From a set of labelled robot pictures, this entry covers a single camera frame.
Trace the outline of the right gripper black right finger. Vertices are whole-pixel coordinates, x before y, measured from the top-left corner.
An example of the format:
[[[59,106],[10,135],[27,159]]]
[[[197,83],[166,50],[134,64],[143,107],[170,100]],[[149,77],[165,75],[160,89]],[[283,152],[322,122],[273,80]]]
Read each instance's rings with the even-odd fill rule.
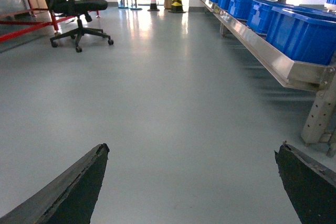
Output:
[[[287,143],[275,160],[301,223],[335,223],[335,172]]]

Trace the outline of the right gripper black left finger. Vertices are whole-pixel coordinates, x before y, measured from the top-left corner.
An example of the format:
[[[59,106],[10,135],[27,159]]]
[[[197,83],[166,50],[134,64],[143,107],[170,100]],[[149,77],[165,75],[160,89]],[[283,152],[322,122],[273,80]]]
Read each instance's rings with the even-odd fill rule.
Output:
[[[43,189],[1,217],[1,223],[90,223],[109,148],[99,144]]]

